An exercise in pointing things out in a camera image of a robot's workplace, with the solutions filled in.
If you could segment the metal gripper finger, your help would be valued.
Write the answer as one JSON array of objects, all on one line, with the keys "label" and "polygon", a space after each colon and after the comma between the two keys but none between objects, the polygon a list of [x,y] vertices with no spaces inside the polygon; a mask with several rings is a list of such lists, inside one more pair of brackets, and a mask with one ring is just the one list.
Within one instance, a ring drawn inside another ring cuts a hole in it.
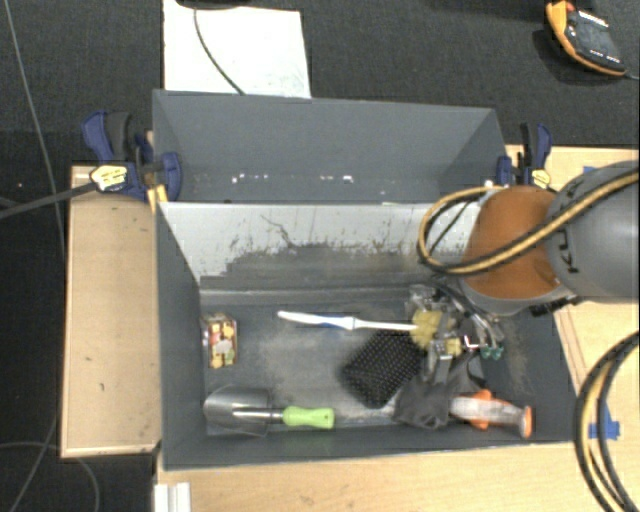
[{"label": "metal gripper finger", "polygon": [[422,284],[411,285],[408,289],[406,313],[435,311],[438,309],[438,298],[438,290],[434,287]]},{"label": "metal gripper finger", "polygon": [[444,340],[435,339],[430,343],[427,355],[428,377],[431,384],[444,384],[451,366],[451,355],[446,350]]}]

